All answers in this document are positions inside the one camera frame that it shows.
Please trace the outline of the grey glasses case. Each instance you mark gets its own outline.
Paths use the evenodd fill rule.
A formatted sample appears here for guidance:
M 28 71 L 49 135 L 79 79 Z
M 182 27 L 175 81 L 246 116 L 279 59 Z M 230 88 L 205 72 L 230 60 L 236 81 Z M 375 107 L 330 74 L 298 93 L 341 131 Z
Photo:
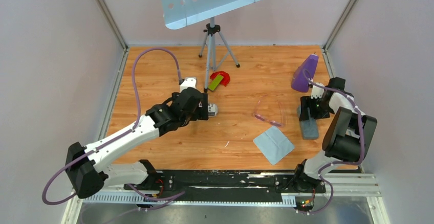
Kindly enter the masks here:
M 318 125 L 316 120 L 311 116 L 310 109 L 307 109 L 308 119 L 299 120 L 301 135 L 304 140 L 316 140 L 319 138 Z

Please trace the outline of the striped printed glasses pouch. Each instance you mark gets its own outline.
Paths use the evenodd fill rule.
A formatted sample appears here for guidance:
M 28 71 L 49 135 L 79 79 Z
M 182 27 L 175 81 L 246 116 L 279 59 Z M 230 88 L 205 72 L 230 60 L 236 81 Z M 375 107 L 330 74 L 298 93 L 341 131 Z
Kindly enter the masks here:
M 213 103 L 208 103 L 207 105 L 205 105 L 205 103 L 200 103 L 199 114 L 202 119 L 205 119 L 206 117 L 215 117 L 218 114 L 218 107 Z

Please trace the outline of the blue cleaning cloth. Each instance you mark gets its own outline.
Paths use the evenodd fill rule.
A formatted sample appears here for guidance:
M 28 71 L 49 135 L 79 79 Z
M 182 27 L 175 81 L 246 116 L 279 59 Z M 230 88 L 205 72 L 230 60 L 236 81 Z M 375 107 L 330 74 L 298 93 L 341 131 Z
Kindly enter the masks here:
M 271 126 L 265 132 L 254 138 L 253 143 L 271 165 L 276 165 L 295 149 L 295 146 L 276 126 Z

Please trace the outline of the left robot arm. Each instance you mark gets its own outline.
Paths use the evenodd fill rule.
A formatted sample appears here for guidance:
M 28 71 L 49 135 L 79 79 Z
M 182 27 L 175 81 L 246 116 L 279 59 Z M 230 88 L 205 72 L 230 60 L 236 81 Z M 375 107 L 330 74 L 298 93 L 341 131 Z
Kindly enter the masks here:
M 76 142 L 69 146 L 65 172 L 78 198 L 88 198 L 105 186 L 139 184 L 150 190 L 157 176 L 141 161 L 113 165 L 113 161 L 135 147 L 187 126 L 191 121 L 206 121 L 216 116 L 218 107 L 208 102 L 208 95 L 194 87 L 174 92 L 156 104 L 139 120 L 118 132 L 85 146 Z

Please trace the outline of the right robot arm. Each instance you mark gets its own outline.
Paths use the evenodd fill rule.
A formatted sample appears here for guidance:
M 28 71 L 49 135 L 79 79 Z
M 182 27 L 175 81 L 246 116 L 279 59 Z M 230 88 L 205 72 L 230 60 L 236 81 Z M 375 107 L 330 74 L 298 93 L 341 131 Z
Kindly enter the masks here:
M 344 90 L 345 80 L 335 77 L 328 85 L 308 79 L 300 88 L 302 96 L 297 109 L 302 138 L 319 138 L 317 120 L 333 120 L 327 129 L 319 153 L 297 165 L 292 178 L 293 188 L 311 191 L 324 182 L 323 176 L 341 165 L 360 165 L 367 155 L 377 119 L 364 113 L 354 96 Z

